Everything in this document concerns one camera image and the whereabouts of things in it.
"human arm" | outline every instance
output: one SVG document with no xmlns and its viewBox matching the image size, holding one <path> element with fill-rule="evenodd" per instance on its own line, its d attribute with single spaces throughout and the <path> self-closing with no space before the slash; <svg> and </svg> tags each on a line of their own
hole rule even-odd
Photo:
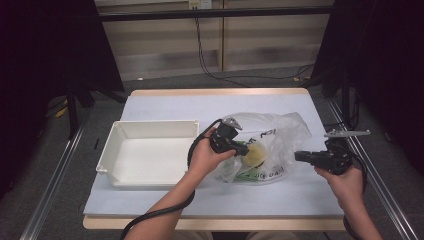
<svg viewBox="0 0 424 240">
<path fill-rule="evenodd" d="M 372 222 L 362 199 L 362 172 L 354 167 L 350 167 L 342 175 L 334 175 L 317 167 L 315 167 L 315 171 L 328 181 L 352 230 L 364 240 L 383 239 Z"/>
<path fill-rule="evenodd" d="M 213 130 L 214 128 L 206 132 L 205 137 L 209 137 Z M 147 212 L 175 206 L 186 201 L 206 175 L 212 172 L 220 162 L 234 154 L 235 150 L 217 154 L 211 149 L 209 139 L 202 139 L 193 151 L 190 167 L 186 174 Z M 125 239 L 170 239 L 181 213 L 182 210 L 142 221 L 128 232 Z"/>
</svg>

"wooden cabinet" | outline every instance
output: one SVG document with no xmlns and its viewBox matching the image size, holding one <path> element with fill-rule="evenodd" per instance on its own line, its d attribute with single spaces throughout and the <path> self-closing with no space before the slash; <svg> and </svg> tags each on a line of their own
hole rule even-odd
<svg viewBox="0 0 424 240">
<path fill-rule="evenodd" d="M 214 9 L 331 6 L 333 0 L 213 0 Z M 96 1 L 98 11 L 187 10 L 188 1 Z M 209 71 L 299 66 L 315 62 L 328 15 L 200 19 Z M 103 23 L 123 80 L 201 73 L 194 19 Z"/>
</svg>

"white tabletop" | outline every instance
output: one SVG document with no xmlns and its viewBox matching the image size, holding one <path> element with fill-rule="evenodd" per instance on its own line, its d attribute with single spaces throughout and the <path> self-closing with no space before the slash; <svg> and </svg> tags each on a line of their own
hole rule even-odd
<svg viewBox="0 0 424 240">
<path fill-rule="evenodd" d="M 286 114 L 298 112 L 306 122 L 312 138 L 303 150 L 325 150 L 325 130 L 306 90 L 271 91 L 269 94 L 212 94 L 131 96 L 122 121 L 199 120 L 200 130 L 214 120 L 236 112 Z M 143 214 L 165 191 L 136 191 L 113 187 L 106 176 L 97 175 L 84 214 L 87 216 L 123 216 Z M 275 218 L 330 217 L 343 211 L 327 182 L 307 163 L 296 163 L 288 178 L 262 186 L 222 183 L 208 176 L 196 190 L 194 201 L 183 218 Z"/>
</svg>

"gray floor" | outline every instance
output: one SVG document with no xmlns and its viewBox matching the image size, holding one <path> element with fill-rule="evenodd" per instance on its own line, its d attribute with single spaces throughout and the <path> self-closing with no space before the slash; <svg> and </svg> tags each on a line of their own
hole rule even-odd
<svg viewBox="0 0 424 240">
<path fill-rule="evenodd" d="M 237 74 L 262 76 L 296 75 L 297 68 L 242 71 Z M 230 79 L 249 87 L 296 87 L 289 79 L 240 78 Z M 164 88 L 223 88 L 239 85 L 211 79 L 203 74 L 158 78 L 154 80 L 125 82 L 126 93 L 135 89 Z M 324 124 L 336 120 L 328 108 L 327 99 L 320 94 L 320 87 L 310 90 L 315 106 Z M 117 239 L 119 231 L 86 230 L 82 226 L 84 204 L 95 177 L 95 166 L 107 139 L 113 121 L 119 120 L 123 104 L 99 93 L 93 93 L 95 106 L 90 110 L 79 109 L 79 116 L 88 114 L 87 125 L 78 147 L 67 166 L 56 192 L 50 211 L 38 234 L 38 239 Z M 371 130 L 371 136 L 360 140 L 372 159 L 384 183 L 401 206 L 414 228 L 417 239 L 424 237 L 424 179 L 405 159 L 401 149 L 386 141 L 384 128 L 362 105 L 357 130 Z M 19 239 L 34 212 L 38 200 L 48 185 L 59 159 L 68 143 L 69 126 L 65 114 L 61 118 L 50 117 L 38 141 L 37 150 L 30 164 L 23 169 L 15 187 L 0 202 L 0 239 Z M 384 239 L 402 239 L 392 223 L 376 192 L 369 186 L 365 201 Z M 298 233 L 302 239 L 327 239 L 323 233 Z M 240 233 L 216 233 L 217 239 L 241 239 Z M 331 239 L 349 239 L 346 233 L 329 233 Z"/>
</svg>

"yellow object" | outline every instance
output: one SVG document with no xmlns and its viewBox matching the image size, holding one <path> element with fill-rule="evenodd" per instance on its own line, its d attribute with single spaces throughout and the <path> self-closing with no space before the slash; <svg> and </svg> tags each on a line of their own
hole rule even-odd
<svg viewBox="0 0 424 240">
<path fill-rule="evenodd" d="M 66 109 L 68 109 L 68 108 L 66 107 L 66 108 L 60 110 L 59 112 L 57 112 L 55 117 L 57 117 L 57 118 L 62 117 L 62 115 L 65 114 Z"/>
<path fill-rule="evenodd" d="M 265 161 L 266 152 L 262 145 L 253 143 L 248 146 L 249 152 L 242 157 L 244 163 L 249 167 L 257 167 Z"/>
</svg>

